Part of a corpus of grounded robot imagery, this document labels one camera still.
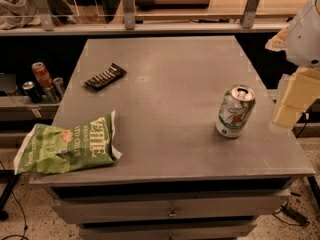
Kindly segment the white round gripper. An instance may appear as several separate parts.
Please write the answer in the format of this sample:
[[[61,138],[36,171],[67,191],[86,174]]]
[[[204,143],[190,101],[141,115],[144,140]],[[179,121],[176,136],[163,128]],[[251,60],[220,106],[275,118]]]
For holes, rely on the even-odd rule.
[[[320,67],[320,0],[307,0],[290,22],[286,57],[304,67],[289,77],[281,103],[296,112],[304,112],[320,97],[320,70],[313,69]]]

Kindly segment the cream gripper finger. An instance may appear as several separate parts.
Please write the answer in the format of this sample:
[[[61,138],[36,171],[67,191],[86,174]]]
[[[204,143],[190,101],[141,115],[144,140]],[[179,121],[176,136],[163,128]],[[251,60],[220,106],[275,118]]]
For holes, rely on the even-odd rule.
[[[300,119],[302,112],[294,107],[276,104],[272,123],[282,128],[292,128]]]

